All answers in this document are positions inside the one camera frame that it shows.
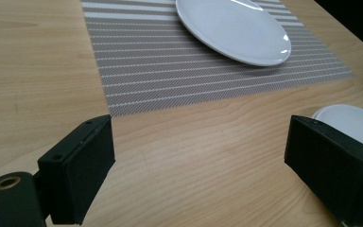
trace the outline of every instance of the table surface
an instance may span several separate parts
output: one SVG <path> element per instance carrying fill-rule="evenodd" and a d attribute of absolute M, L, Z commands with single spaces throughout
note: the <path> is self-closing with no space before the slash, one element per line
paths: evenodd
<path fill-rule="evenodd" d="M 293 114 L 363 108 L 363 43 L 313 0 L 282 2 L 355 77 L 113 118 L 116 164 L 83 226 L 337 225 L 284 163 L 285 142 Z M 0 176 L 35 173 L 107 113 L 80 2 L 0 0 Z"/>

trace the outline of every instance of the striped placemat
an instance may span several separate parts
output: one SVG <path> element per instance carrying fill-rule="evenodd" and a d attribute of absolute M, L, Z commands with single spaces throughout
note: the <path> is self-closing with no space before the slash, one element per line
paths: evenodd
<path fill-rule="evenodd" d="M 246 96 L 353 73 L 278 0 L 253 0 L 286 30 L 284 63 L 251 66 L 201 43 L 180 22 L 174 0 L 82 0 L 112 116 Z"/>

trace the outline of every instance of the screw hole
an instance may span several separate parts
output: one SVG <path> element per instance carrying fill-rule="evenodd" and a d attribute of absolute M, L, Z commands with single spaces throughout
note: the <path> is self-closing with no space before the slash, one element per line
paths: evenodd
<path fill-rule="evenodd" d="M 5 178 L 4 180 L 0 181 L 0 190 L 9 189 L 19 183 L 21 180 L 22 179 L 17 176 Z"/>
<path fill-rule="evenodd" d="M 59 160 L 61 159 L 61 154 L 55 154 L 53 157 L 52 157 L 53 160 Z"/>

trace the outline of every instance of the dark background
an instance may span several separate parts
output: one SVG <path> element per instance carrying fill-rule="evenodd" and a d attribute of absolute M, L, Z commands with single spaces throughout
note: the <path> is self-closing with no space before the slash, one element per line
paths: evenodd
<path fill-rule="evenodd" d="M 363 1 L 315 1 L 363 42 Z"/>

